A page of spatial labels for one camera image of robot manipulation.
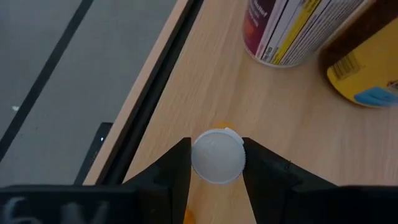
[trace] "orange object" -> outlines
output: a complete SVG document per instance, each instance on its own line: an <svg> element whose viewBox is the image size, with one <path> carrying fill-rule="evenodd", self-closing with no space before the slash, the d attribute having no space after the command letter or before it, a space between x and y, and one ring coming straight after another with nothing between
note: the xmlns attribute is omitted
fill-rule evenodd
<svg viewBox="0 0 398 224"><path fill-rule="evenodd" d="M244 27L245 35L247 35L248 37L252 36L252 34L254 32L254 27L252 26L252 24L250 23L248 18L246 18L244 20L243 27Z"/></svg>
<svg viewBox="0 0 398 224"><path fill-rule="evenodd" d="M186 209L185 211L184 224L195 224L193 213L189 209Z"/></svg>
<svg viewBox="0 0 398 224"><path fill-rule="evenodd" d="M226 121L220 121L220 122L218 122L218 123L216 123L214 126L213 126L213 128L231 128L231 129L234 129L234 126L231 124L231 123L229 123L229 122L226 122Z"/></svg>

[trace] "black floor line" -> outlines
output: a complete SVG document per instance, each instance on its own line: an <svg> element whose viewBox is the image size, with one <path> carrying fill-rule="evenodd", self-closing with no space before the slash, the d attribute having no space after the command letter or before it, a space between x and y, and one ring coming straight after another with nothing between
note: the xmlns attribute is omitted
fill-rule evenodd
<svg viewBox="0 0 398 224"><path fill-rule="evenodd" d="M60 61L62 54L68 47L70 40L75 34L77 28L79 27L81 21L83 20L92 3L93 0L82 0L75 14L70 19L67 28L63 32L49 59L46 61L42 71L34 82L32 88L29 90L21 107L19 108L15 117L12 119L11 124L8 126L6 132L0 140L0 161L3 159L11 143L13 142L20 128L24 124L27 115L30 113L36 100L40 96L45 84L51 77L52 72Z"/></svg>

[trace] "light wood surface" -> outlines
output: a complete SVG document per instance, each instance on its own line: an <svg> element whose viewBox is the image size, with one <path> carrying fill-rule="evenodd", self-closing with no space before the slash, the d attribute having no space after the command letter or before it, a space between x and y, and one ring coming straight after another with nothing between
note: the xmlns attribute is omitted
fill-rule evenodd
<svg viewBox="0 0 398 224"><path fill-rule="evenodd" d="M99 150L96 159L86 176L86 179L83 183L84 185L94 185L96 183L112 150L117 147L117 141L121 137L122 131L126 125L126 121L128 120L128 117L134 105L136 104L136 101L141 91L143 90L149 78L149 75L152 72L152 69L156 64L156 61L160 57L160 54L162 53L162 50L164 49L168 39L170 38L170 35L172 34L172 31L176 26L178 19L180 18L188 1L189 0L177 0L177 2L175 3L169 18L163 26L159 37L157 38L151 52L149 53L147 60L145 61L144 66L138 74L138 77L125 100L123 107L118 114L118 117L113 123L104 144Z"/></svg>
<svg viewBox="0 0 398 224"><path fill-rule="evenodd" d="M316 57L289 69L257 63L241 40L245 8L246 1L205 0L126 179L181 138L225 121L335 184L397 185L398 109L344 100ZM192 172L188 207L198 224L254 223L242 177L212 185Z"/></svg>

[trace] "white bottle cap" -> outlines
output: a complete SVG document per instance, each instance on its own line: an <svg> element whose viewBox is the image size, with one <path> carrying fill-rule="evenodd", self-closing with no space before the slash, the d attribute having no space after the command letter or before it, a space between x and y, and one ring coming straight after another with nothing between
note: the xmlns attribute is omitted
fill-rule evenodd
<svg viewBox="0 0 398 224"><path fill-rule="evenodd" d="M193 143L191 160L202 179L212 184L228 184L244 169L243 139L229 128L206 131Z"/></svg>

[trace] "gray floor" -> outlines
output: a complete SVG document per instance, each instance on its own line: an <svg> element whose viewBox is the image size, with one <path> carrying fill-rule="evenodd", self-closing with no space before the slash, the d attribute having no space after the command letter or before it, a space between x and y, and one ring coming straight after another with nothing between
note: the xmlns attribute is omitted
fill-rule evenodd
<svg viewBox="0 0 398 224"><path fill-rule="evenodd" d="M0 136L78 0L0 3ZM0 162L0 186L72 184L101 122L113 122L175 0L94 0Z"/></svg>

